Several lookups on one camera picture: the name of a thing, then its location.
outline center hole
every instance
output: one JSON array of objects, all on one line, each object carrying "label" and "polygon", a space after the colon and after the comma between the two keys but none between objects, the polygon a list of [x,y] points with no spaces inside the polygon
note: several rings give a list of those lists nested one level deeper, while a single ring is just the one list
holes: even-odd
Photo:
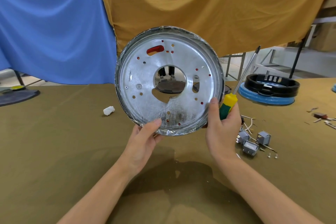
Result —
[{"label": "center hole", "polygon": [[168,103],[170,99],[178,97],[186,86],[185,75],[174,66],[159,69],[154,78],[156,88],[152,90],[152,94],[164,103]]}]

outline blue cloth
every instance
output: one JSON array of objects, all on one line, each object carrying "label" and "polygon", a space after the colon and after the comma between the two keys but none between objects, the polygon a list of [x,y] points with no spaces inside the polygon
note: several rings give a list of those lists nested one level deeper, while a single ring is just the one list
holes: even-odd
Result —
[{"label": "blue cloth", "polygon": [[0,0],[0,70],[65,84],[114,83],[116,61],[102,0]]}]

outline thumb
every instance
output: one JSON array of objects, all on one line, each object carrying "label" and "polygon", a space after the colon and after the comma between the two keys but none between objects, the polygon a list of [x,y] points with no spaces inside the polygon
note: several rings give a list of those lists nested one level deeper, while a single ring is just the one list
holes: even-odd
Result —
[{"label": "thumb", "polygon": [[156,119],[152,122],[148,122],[139,132],[144,140],[147,140],[157,129],[161,126],[162,120]]},{"label": "thumb", "polygon": [[219,118],[218,99],[212,98],[209,104],[208,126],[212,127],[216,124],[221,124],[221,120]]}]

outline right hand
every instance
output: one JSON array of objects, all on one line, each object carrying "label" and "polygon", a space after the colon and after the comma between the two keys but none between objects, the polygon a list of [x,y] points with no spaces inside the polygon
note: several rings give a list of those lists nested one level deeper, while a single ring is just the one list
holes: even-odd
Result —
[{"label": "right hand", "polygon": [[209,104],[206,142],[215,159],[235,155],[235,143],[241,127],[239,107],[236,103],[226,119],[220,120],[217,98]]}]

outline table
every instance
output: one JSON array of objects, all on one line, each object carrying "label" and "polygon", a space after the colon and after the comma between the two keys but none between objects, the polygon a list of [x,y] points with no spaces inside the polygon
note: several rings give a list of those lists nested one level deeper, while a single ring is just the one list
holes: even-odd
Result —
[{"label": "table", "polygon": [[[336,219],[336,130],[313,123],[306,111],[318,106],[336,116],[331,91],[336,79],[299,82],[299,95],[290,106],[264,106],[238,96],[241,113],[256,118],[255,133],[272,135],[270,146],[279,158],[271,151],[253,159],[239,148],[237,153],[331,224]],[[55,223],[116,161],[133,127],[114,85],[32,88],[40,96],[0,108],[0,223]],[[104,116],[110,105],[115,113]],[[204,136],[201,129],[160,142],[107,223],[261,223],[216,167]]]}]

